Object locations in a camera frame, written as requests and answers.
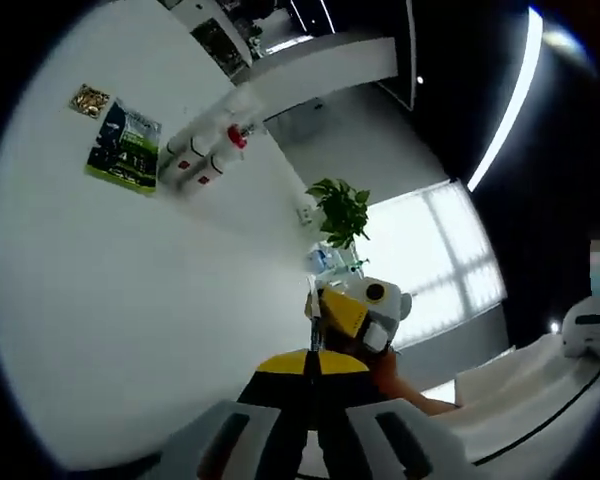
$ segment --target white counter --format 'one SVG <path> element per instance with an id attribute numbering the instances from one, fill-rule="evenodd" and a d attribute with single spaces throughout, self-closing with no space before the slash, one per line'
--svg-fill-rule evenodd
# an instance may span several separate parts
<path id="1" fill-rule="evenodd" d="M 155 0 L 85 17 L 24 93 L 0 147 L 0 362 L 65 467 L 151 452 L 309 324 L 293 208 L 302 184 L 269 136 L 191 206 L 84 173 L 99 120 L 82 83 L 163 125 L 233 88 Z"/>

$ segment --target green plant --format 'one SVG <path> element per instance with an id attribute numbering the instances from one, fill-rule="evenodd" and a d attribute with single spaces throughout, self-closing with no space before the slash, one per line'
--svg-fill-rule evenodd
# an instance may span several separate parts
<path id="1" fill-rule="evenodd" d="M 318 207 L 327 217 L 320 231 L 329 234 L 327 241 L 334 248 L 349 248 L 355 235 L 363 235 L 369 239 L 364 233 L 364 226 L 369 220 L 369 190 L 358 191 L 344 180 L 336 183 L 325 178 L 314 183 L 307 193 L 318 199 Z"/>

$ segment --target window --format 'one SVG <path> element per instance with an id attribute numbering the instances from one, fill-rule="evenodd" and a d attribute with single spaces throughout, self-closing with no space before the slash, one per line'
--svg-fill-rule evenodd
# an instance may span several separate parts
<path id="1" fill-rule="evenodd" d="M 395 348 L 448 330 L 506 296 L 498 264 L 473 204 L 459 183 L 445 183 L 369 207 L 365 275 L 413 295 Z"/>
<path id="2" fill-rule="evenodd" d="M 427 398 L 432 400 L 441 400 L 447 403 L 456 403 L 456 380 L 450 380 L 447 383 L 422 392 Z"/>

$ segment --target hand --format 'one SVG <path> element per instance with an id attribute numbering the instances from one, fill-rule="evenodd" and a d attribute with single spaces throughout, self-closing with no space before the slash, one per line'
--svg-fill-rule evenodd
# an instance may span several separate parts
<path id="1" fill-rule="evenodd" d="M 389 385 L 398 377 L 397 355 L 391 348 L 369 366 L 371 377 L 377 386 Z"/>

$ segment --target ceiling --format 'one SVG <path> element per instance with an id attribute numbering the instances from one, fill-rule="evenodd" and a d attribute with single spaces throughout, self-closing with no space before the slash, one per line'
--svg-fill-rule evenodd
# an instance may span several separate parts
<path id="1" fill-rule="evenodd" d="M 336 30 L 373 28 L 404 39 L 404 2 L 352 6 L 325 0 Z M 324 19 L 319 0 L 297 0 Z M 600 2 L 536 5 L 545 25 L 576 34 L 600 67 Z M 414 129 L 452 178 L 464 183 L 479 164 L 520 71 L 528 3 L 518 0 L 413 0 L 417 37 Z M 330 33 L 318 24 L 314 34 Z M 398 50 L 401 75 L 387 82 L 408 99 L 410 49 Z M 589 241 L 600 236 L 600 75 L 546 44 L 528 97 L 473 200 L 498 256 L 508 291 L 509 337 L 524 346 L 590 294 Z"/>

